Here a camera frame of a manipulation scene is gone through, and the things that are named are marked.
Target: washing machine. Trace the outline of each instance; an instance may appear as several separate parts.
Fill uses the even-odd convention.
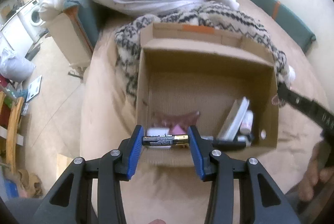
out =
[[[45,31],[45,28],[41,26],[43,20],[39,17],[39,8],[39,0],[32,0],[20,8],[17,14],[34,43],[37,43],[40,39],[40,35]]]

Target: plastic bag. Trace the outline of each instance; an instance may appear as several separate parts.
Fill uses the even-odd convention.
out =
[[[154,112],[153,127],[169,128],[172,131],[175,127],[179,126],[186,133],[189,126],[196,125],[200,115],[201,113],[199,111],[193,111],[180,116]]]
[[[18,83],[31,76],[35,65],[24,57],[17,56],[16,52],[4,48],[0,58],[0,73],[5,78]]]

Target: fuzzy blanket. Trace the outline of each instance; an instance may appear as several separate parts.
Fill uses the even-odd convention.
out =
[[[279,51],[273,45],[270,35],[264,26],[240,11],[234,11],[221,3],[210,1],[191,11],[175,11],[164,16],[144,15],[121,27],[116,32],[115,43],[118,49],[116,67],[120,67],[121,72],[124,74],[126,94],[134,105],[136,105],[141,50],[140,30],[152,22],[203,25],[215,29],[228,30],[251,38],[259,44],[265,45],[272,53],[277,82],[285,82],[288,87],[290,86],[285,53]]]

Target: pink sticky note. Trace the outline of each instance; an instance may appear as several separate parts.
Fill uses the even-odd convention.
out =
[[[176,124],[176,126],[171,130],[173,135],[183,135],[186,134],[182,128],[179,126],[179,124]]]

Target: countertop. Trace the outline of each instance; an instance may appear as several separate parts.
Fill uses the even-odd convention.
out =
[[[2,32],[2,30],[5,28],[5,26],[24,8],[24,7],[26,7],[29,3],[31,3],[33,0],[30,0],[29,2],[27,2],[25,5],[23,5],[23,6],[21,6],[19,9],[17,9],[16,10],[16,12],[15,12],[15,14],[14,15],[12,15],[11,17],[10,17],[10,19],[8,19],[7,21],[6,21],[6,23],[4,24],[4,25],[2,25],[1,26],[1,28],[0,28],[0,32]]]

